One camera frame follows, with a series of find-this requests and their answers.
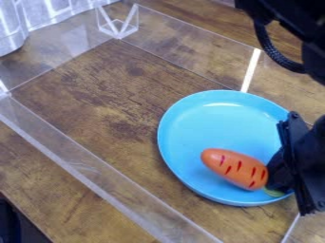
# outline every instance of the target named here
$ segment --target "carrot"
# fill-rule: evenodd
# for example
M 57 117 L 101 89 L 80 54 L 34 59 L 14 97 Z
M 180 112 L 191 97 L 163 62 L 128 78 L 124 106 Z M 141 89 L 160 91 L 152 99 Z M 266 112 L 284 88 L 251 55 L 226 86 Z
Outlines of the carrot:
M 267 169 L 254 158 L 226 149 L 206 149 L 200 160 L 207 167 L 238 187 L 254 191 L 267 182 Z

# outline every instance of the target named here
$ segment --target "plastic plate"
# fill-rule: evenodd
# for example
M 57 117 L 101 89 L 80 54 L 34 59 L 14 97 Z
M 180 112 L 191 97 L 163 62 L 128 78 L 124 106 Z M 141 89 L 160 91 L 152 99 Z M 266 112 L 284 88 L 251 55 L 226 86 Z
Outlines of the plastic plate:
M 172 104 L 159 124 L 159 149 L 169 170 L 197 195 L 234 206 L 259 206 L 287 197 L 239 189 L 199 159 L 206 148 L 223 148 L 267 164 L 280 147 L 275 124 L 286 118 L 278 104 L 228 90 L 199 92 Z

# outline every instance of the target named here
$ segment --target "clear acrylic box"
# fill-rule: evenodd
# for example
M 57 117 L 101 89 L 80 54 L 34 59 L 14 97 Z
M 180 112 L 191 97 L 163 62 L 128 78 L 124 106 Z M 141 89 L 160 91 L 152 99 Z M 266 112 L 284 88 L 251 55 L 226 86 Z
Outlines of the clear acrylic box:
M 259 207 L 218 204 L 184 187 L 159 156 L 163 112 L 193 92 L 250 92 L 308 123 L 323 113 L 325 88 L 259 49 L 123 1 L 34 30 L 0 64 L 1 122 L 160 242 L 325 239 L 322 215 L 300 218 L 294 196 Z

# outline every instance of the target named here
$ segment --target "table surface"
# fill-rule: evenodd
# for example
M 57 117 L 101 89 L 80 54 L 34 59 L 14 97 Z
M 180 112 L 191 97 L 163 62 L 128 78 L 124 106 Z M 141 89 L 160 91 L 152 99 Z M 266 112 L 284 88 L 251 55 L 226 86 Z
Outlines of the table surface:
M 214 1 L 139 2 L 200 28 L 259 46 L 247 16 Z M 275 24 L 268 31 L 278 49 L 299 60 L 299 41 Z M 262 69 L 264 60 L 259 65 L 255 75 L 260 81 L 252 80 L 250 92 L 287 109 L 299 108 L 306 121 L 313 122 L 325 110 L 323 89 L 308 77 L 291 75 L 280 68 L 274 67 L 270 74 Z M 172 176 L 156 148 L 156 127 L 167 107 L 193 92 L 228 86 L 236 89 L 232 80 L 207 82 L 128 44 L 108 41 L 18 87 L 12 95 L 224 242 L 238 242 L 238 238 L 242 242 L 279 242 L 290 223 L 283 215 L 294 217 L 294 198 L 256 208 L 215 206 Z M 53 242 L 157 241 L 5 124 L 0 123 L 0 128 L 0 191 Z M 255 220 L 259 216 L 268 219 L 267 226 Z M 227 218 L 246 218 L 243 226 L 234 228 Z M 325 242 L 321 219 L 321 215 L 306 217 L 288 242 Z

